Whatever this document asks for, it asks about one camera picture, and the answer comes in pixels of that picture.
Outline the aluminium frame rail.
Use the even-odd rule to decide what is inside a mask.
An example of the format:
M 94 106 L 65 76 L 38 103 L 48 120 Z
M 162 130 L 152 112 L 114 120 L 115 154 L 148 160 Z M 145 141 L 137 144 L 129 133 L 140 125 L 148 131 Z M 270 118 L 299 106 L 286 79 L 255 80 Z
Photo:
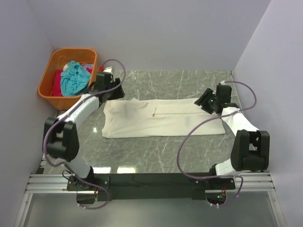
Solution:
M 60 175 L 30 175 L 15 221 L 17 227 L 80 226 L 81 220 L 102 220 L 100 210 L 85 211 L 71 201 L 67 180 Z M 119 201 L 106 207 L 110 226 L 284 227 L 270 173 L 243 173 L 236 179 L 239 197 L 217 209 L 185 200 Z

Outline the black base beam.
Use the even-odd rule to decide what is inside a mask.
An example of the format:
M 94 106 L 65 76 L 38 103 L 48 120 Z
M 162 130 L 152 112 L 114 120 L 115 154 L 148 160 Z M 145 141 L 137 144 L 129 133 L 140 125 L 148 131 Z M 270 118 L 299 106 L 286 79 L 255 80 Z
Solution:
M 205 200 L 206 191 L 235 189 L 232 178 L 195 180 L 182 173 L 95 174 L 93 183 L 107 189 L 112 200 Z

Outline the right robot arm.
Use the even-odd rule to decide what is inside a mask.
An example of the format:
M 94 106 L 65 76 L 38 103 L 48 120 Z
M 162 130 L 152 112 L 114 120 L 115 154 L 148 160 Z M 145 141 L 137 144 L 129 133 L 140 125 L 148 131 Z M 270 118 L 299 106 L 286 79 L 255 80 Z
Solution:
M 241 172 L 267 170 L 269 165 L 270 135 L 253 126 L 242 109 L 231 101 L 232 88 L 218 84 L 216 90 L 207 88 L 195 105 L 209 114 L 217 114 L 235 135 L 228 160 L 211 167 L 210 176 L 235 175 Z

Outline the lavender cloth in basket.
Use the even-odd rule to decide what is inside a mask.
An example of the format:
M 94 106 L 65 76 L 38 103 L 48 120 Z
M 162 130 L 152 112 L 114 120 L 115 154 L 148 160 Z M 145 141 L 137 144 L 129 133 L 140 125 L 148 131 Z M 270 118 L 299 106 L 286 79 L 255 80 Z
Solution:
M 93 67 L 94 67 L 94 64 L 88 64 L 88 63 L 84 63 L 84 64 L 81 64 L 81 66 L 82 67 L 84 67 L 84 68 L 89 68 L 89 69 L 93 69 Z

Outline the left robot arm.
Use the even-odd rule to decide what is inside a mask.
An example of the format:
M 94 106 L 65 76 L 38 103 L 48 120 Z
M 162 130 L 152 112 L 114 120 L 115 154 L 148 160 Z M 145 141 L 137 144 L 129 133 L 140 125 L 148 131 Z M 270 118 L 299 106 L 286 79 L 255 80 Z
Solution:
M 43 152 L 53 167 L 64 166 L 75 178 L 92 183 L 94 171 L 80 156 L 78 128 L 91 113 L 106 101 L 125 96 L 120 78 L 109 72 L 98 73 L 81 98 L 57 118 L 49 117 L 44 125 Z

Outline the orange plastic basket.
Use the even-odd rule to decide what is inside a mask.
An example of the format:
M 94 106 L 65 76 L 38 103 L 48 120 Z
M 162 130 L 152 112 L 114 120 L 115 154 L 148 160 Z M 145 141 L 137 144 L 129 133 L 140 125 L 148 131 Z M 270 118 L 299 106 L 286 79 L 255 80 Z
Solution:
M 98 55 L 93 49 L 63 48 L 53 52 L 42 76 L 37 92 L 41 98 L 48 101 L 57 110 L 68 110 L 81 98 L 81 96 L 53 96 L 53 82 L 56 72 L 57 70 L 62 70 L 65 64 L 70 61 L 76 61 L 80 64 L 93 64 L 90 83 L 95 81 L 99 70 Z

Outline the red t shirt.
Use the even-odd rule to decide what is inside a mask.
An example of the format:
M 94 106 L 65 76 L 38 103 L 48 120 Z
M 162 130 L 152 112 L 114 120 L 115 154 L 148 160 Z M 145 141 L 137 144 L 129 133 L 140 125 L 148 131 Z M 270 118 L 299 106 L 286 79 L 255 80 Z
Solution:
M 61 73 L 64 70 L 57 70 L 54 81 L 53 81 L 53 96 L 63 96 L 61 94 Z

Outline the white t shirt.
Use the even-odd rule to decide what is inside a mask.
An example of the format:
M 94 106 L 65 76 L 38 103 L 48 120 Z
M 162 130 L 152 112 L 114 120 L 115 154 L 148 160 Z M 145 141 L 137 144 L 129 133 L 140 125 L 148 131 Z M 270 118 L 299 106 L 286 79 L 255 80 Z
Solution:
M 102 135 L 108 139 L 186 136 L 214 117 L 194 99 L 112 100 L 104 107 Z

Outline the teal t shirt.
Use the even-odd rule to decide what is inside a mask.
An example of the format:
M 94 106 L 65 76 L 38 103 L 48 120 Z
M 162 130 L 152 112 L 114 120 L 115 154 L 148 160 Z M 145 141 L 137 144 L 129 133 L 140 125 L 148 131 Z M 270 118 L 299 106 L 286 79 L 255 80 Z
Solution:
M 78 96 L 88 87 L 91 73 L 76 61 L 67 63 L 67 68 L 61 73 L 61 94 L 63 96 Z

